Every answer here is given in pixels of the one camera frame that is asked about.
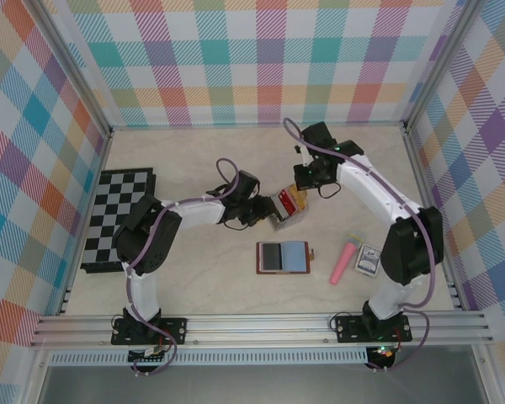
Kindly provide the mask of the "wide aluminium base rail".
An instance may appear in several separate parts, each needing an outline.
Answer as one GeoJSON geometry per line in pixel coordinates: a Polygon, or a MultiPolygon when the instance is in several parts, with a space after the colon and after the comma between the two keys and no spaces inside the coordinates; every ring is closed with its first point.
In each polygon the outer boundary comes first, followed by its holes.
{"type": "MultiPolygon", "coordinates": [[[[416,346],[493,344],[492,330],[479,311],[432,311],[408,315],[416,346]]],[[[334,346],[332,316],[312,314],[187,315],[185,348],[279,348],[334,346]]],[[[43,316],[30,344],[38,349],[111,348],[114,316],[43,316]]]]}

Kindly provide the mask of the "brown leather card holder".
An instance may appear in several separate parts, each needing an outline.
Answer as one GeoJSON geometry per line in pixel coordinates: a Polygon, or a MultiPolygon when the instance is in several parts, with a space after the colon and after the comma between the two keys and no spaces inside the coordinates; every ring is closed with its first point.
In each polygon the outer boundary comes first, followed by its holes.
{"type": "Polygon", "coordinates": [[[258,242],[256,246],[256,274],[309,274],[314,250],[308,242],[258,242]],[[279,243],[281,247],[282,269],[280,271],[265,271],[263,269],[262,245],[264,243],[279,243]]]}

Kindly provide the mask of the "left aluminium corner post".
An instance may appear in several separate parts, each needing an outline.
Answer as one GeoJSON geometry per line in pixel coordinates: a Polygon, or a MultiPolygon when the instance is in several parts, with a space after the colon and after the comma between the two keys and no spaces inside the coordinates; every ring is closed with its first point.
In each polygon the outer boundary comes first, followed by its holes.
{"type": "Polygon", "coordinates": [[[59,30],[56,28],[51,14],[46,10],[41,0],[22,0],[22,3],[41,30],[55,58],[58,60],[66,76],[70,79],[72,86],[77,91],[79,98],[84,103],[95,125],[107,138],[111,138],[111,126],[103,110],[100,108],[97,99],[93,95],[91,88],[84,79],[81,69],[69,50],[67,43],[63,40],[59,30]]]}

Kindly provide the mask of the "left side aluminium rail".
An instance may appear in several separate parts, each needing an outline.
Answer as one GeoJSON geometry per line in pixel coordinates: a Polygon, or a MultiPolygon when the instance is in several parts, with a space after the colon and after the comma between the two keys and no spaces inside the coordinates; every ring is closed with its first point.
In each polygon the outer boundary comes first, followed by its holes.
{"type": "Polygon", "coordinates": [[[88,234],[89,223],[91,220],[91,216],[93,213],[93,207],[96,199],[96,193],[98,189],[98,183],[101,177],[101,172],[104,170],[106,163],[109,158],[110,149],[113,143],[114,137],[114,129],[110,128],[107,132],[104,140],[104,148],[102,150],[102,154],[100,157],[100,161],[97,166],[96,174],[93,178],[93,184],[90,189],[89,199],[87,204],[87,209],[84,215],[82,216],[81,226],[79,227],[78,236],[76,238],[75,249],[73,251],[72,260],[69,263],[64,277],[62,278],[62,282],[60,288],[57,292],[56,302],[52,306],[51,315],[56,316],[61,313],[61,308],[64,304],[64,300],[66,297],[66,293],[68,289],[73,285],[75,275],[80,268],[80,264],[82,261],[82,255],[84,251],[84,245],[88,234]]]}

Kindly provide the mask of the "blue playing card deck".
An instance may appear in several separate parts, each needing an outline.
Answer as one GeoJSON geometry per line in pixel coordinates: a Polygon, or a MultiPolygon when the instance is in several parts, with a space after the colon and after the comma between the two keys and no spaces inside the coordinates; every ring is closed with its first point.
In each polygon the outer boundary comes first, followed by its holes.
{"type": "Polygon", "coordinates": [[[375,277],[381,268],[381,250],[368,244],[359,249],[354,269],[364,275],[375,277]]]}

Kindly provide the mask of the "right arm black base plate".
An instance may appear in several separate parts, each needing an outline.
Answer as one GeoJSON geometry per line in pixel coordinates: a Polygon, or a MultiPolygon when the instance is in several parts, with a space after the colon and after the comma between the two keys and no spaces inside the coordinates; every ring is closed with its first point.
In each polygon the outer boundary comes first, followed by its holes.
{"type": "Polygon", "coordinates": [[[339,343],[405,343],[412,341],[412,330],[408,317],[402,314],[380,321],[364,320],[362,316],[336,316],[335,332],[339,343]]]}

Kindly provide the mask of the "clear acrylic card box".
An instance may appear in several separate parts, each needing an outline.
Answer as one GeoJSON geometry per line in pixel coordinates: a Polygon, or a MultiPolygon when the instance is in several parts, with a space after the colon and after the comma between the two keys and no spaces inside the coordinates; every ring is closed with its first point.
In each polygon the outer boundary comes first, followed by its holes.
{"type": "MultiPolygon", "coordinates": [[[[285,190],[287,190],[289,192],[289,186],[287,186],[287,187],[285,187],[283,189],[285,189],[285,190]]],[[[303,211],[300,211],[298,209],[298,211],[294,215],[292,215],[291,217],[288,217],[288,216],[283,217],[281,215],[282,206],[281,206],[280,202],[278,202],[278,200],[277,200],[274,203],[274,212],[273,213],[275,213],[277,215],[277,217],[278,217],[278,225],[277,226],[273,226],[273,228],[276,231],[281,231],[284,228],[287,228],[289,226],[293,226],[294,224],[300,222],[303,219],[303,217],[304,217],[305,213],[308,211],[308,209],[309,209],[309,206],[307,207],[306,210],[303,210],[303,211]]]]}

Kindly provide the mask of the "black credit card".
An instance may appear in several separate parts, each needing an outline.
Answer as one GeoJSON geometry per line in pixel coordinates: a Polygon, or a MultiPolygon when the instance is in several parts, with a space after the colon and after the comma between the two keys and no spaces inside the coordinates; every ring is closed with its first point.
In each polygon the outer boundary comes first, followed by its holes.
{"type": "Polygon", "coordinates": [[[262,245],[263,269],[265,271],[280,271],[282,269],[281,247],[279,243],[264,243],[262,245]]]}

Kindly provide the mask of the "black silver chessboard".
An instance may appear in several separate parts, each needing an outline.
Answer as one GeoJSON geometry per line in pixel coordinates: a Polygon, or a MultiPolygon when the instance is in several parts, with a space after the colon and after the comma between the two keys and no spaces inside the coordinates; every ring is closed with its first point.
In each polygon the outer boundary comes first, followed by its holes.
{"type": "Polygon", "coordinates": [[[154,193],[155,184],[156,175],[151,167],[101,172],[80,269],[88,274],[122,270],[112,237],[131,207],[142,196],[154,193]]]}

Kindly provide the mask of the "right aluminium corner post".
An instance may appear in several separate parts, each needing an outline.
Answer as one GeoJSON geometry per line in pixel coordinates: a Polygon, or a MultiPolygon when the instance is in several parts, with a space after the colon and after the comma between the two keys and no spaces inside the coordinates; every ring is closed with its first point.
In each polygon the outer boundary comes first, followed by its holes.
{"type": "Polygon", "coordinates": [[[444,74],[449,70],[465,37],[486,2],[487,0],[465,1],[458,18],[453,24],[453,29],[438,52],[438,57],[432,65],[430,74],[428,75],[428,80],[423,84],[408,116],[402,121],[405,134],[410,135],[412,133],[412,129],[416,126],[416,123],[425,112],[434,92],[437,90],[444,74]]]}

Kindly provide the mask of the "orange card stack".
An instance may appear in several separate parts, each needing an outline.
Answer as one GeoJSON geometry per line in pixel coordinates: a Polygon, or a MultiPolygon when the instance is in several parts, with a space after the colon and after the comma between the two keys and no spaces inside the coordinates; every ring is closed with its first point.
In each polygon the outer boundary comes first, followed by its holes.
{"type": "Polygon", "coordinates": [[[293,198],[300,211],[306,210],[308,207],[307,204],[307,191],[306,190],[298,190],[295,183],[289,186],[290,196],[293,198]]]}

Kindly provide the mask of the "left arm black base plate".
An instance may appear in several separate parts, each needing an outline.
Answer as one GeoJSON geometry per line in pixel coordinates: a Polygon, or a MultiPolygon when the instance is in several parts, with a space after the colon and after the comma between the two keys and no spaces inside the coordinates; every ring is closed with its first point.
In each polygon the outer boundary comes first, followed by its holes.
{"type": "MultiPolygon", "coordinates": [[[[173,337],[177,345],[185,342],[187,332],[186,318],[161,318],[156,319],[152,325],[173,337]]],[[[121,345],[157,345],[168,346],[171,340],[160,332],[153,330],[134,318],[117,317],[111,321],[112,334],[110,343],[121,345]]]]}

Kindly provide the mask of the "aluminium corner post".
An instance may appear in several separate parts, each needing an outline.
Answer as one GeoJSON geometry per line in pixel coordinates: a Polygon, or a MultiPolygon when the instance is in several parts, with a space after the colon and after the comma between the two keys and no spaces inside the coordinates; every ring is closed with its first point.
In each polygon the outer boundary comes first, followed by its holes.
{"type": "Polygon", "coordinates": [[[93,95],[91,88],[84,79],[81,69],[69,50],[67,43],[63,40],[59,30],[56,28],[51,14],[46,10],[41,0],[22,0],[22,3],[41,30],[55,58],[58,60],[66,76],[70,79],[72,86],[77,91],[79,98],[84,103],[95,125],[107,138],[111,138],[111,126],[103,110],[100,108],[97,99],[93,95]]]}
{"type": "Polygon", "coordinates": [[[449,70],[465,37],[486,2],[487,0],[465,1],[458,18],[453,24],[453,29],[438,52],[438,57],[432,65],[430,74],[428,75],[428,80],[423,84],[408,116],[402,121],[405,134],[410,135],[412,133],[412,129],[416,126],[416,123],[425,112],[434,92],[437,90],[444,74],[449,70]]]}

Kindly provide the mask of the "pink tube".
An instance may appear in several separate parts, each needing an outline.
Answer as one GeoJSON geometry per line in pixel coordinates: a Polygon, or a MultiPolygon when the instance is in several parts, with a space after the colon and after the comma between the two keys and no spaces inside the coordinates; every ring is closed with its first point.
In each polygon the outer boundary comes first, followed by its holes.
{"type": "Polygon", "coordinates": [[[343,250],[338,257],[337,263],[330,276],[330,284],[336,285],[339,282],[354,254],[360,249],[362,244],[363,237],[358,233],[349,233],[347,235],[343,250]]]}

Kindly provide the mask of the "red card stack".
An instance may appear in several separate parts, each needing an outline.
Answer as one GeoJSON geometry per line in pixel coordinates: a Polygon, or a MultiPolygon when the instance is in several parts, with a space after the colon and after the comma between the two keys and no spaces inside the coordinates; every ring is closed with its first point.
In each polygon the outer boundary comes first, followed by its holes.
{"type": "Polygon", "coordinates": [[[296,204],[291,194],[285,189],[279,191],[277,194],[277,200],[282,206],[281,215],[283,217],[291,217],[299,209],[299,205],[296,204]]]}

